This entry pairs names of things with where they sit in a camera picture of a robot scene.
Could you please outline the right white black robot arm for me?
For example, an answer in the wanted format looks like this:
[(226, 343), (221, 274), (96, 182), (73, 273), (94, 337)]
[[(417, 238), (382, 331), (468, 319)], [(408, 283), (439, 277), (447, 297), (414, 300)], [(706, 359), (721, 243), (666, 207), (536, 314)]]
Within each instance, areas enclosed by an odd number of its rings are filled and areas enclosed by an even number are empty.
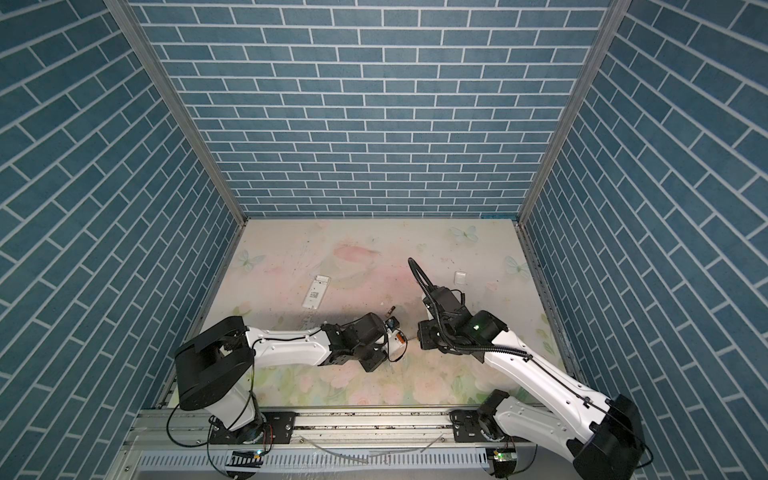
[(630, 479), (649, 449), (637, 406), (624, 395), (609, 398), (560, 371), (530, 349), (503, 321), (471, 313), (454, 291), (427, 286), (428, 319), (418, 326), (424, 350), (467, 355), (510, 378), (539, 406), (494, 390), (476, 410), (455, 410), (457, 440), (528, 440), (570, 461), (583, 479)]

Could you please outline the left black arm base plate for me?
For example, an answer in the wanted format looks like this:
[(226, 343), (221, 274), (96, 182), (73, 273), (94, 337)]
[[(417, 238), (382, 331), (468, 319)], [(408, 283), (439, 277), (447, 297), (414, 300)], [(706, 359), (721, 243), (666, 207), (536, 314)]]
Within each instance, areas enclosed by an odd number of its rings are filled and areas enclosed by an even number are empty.
[(289, 444), (293, 435), (297, 413), (293, 411), (266, 411), (261, 419), (238, 429), (227, 430), (224, 423), (214, 419), (208, 442), (212, 445), (272, 445)]

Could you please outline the white remote with display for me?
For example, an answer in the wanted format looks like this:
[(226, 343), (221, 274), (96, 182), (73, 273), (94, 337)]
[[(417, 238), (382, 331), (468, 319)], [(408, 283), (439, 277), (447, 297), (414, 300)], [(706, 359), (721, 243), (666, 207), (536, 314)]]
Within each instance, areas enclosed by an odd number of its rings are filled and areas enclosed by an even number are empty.
[(388, 361), (391, 363), (398, 362), (407, 352), (408, 343), (407, 336), (400, 329), (392, 330), (387, 340)]

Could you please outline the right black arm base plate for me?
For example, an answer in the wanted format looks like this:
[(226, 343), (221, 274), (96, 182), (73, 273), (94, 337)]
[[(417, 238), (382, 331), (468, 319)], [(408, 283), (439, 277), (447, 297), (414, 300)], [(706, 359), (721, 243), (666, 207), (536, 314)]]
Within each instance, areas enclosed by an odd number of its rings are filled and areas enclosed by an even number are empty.
[(454, 441), (456, 443), (509, 443), (528, 442), (528, 439), (503, 433), (489, 415), (476, 409), (456, 409), (449, 412)]

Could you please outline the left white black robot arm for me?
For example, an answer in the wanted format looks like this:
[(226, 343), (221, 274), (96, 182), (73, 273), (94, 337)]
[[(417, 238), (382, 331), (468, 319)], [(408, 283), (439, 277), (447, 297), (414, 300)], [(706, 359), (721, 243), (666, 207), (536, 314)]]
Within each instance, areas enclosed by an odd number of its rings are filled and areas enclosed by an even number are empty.
[(241, 379), (259, 368), (285, 365), (341, 366), (360, 363), (372, 372), (389, 360), (387, 321), (368, 313), (343, 324), (302, 331), (262, 330), (229, 316), (180, 346), (174, 354), (178, 406), (205, 410), (229, 431), (263, 423), (255, 381)]

